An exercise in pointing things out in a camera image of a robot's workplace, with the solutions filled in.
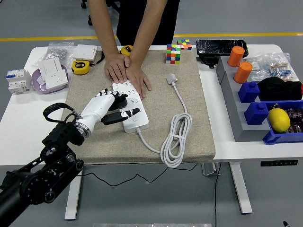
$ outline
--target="yellow floor line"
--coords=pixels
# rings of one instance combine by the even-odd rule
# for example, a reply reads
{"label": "yellow floor line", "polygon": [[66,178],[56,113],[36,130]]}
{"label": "yellow floor line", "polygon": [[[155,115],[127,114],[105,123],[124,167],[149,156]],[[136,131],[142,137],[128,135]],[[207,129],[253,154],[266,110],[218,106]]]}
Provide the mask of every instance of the yellow floor line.
{"label": "yellow floor line", "polygon": [[[186,37],[233,37],[233,36],[300,36],[303,32],[277,32],[277,33],[208,33],[208,34],[175,34],[174,38]],[[50,40],[85,40],[97,39],[96,36],[61,36],[61,37],[23,37],[0,38],[0,42],[24,42],[24,41],[50,41]]]}

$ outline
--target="power strip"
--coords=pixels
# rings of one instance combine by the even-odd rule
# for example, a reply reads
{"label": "power strip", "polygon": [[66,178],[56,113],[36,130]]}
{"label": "power strip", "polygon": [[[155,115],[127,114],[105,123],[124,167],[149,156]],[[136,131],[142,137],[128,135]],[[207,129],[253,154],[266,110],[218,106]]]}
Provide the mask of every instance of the power strip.
{"label": "power strip", "polygon": [[123,121],[123,127],[126,133],[135,132],[137,128],[141,130],[147,129],[149,125],[148,117],[145,112],[143,103],[140,99],[139,93],[136,91],[132,83],[127,80],[123,84],[113,84],[114,91],[121,91],[128,95],[126,98],[127,106],[120,109],[120,111],[131,110],[134,108],[139,108],[140,111],[133,117]]}

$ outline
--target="cable tie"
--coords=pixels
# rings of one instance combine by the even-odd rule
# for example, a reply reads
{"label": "cable tie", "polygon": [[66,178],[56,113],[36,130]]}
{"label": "cable tie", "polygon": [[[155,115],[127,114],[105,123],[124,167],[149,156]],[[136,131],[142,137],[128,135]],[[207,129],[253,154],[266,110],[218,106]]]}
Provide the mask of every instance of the cable tie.
{"label": "cable tie", "polygon": [[177,138],[180,138],[180,139],[186,140],[186,137],[184,137],[184,136],[179,136],[179,135],[172,134],[172,133],[170,133],[170,134],[169,134],[169,136],[173,136],[173,137],[177,137]]}

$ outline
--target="robotic arm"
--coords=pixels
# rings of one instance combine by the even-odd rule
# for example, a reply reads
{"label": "robotic arm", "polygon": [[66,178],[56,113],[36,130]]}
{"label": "robotic arm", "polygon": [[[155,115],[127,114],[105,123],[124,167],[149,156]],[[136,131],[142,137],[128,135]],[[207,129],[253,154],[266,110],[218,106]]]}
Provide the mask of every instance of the robotic arm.
{"label": "robotic arm", "polygon": [[[0,223],[8,227],[31,204],[51,203],[84,168],[84,162],[67,143],[80,146],[89,137],[98,122],[105,125],[121,122],[135,115],[138,108],[107,114],[108,111],[127,105],[126,94],[117,91],[100,92],[85,107],[81,115],[64,103],[49,106],[43,112],[46,120],[56,122],[56,127],[42,141],[45,145],[40,157],[19,170],[7,172],[0,189]],[[53,120],[48,115],[60,108],[72,111],[64,121]],[[45,162],[43,168],[35,173],[31,170]]]}

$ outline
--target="yellow tape measure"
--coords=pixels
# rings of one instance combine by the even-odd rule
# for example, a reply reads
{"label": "yellow tape measure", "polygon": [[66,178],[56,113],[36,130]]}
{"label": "yellow tape measure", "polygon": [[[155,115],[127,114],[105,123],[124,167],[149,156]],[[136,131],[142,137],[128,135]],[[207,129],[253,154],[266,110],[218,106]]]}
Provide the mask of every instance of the yellow tape measure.
{"label": "yellow tape measure", "polygon": [[89,72],[89,61],[73,61],[71,70],[77,75],[84,75]]}
{"label": "yellow tape measure", "polygon": [[131,54],[132,49],[133,49],[133,46],[129,46],[129,45],[124,46],[124,47],[121,48],[120,53],[129,56]]}

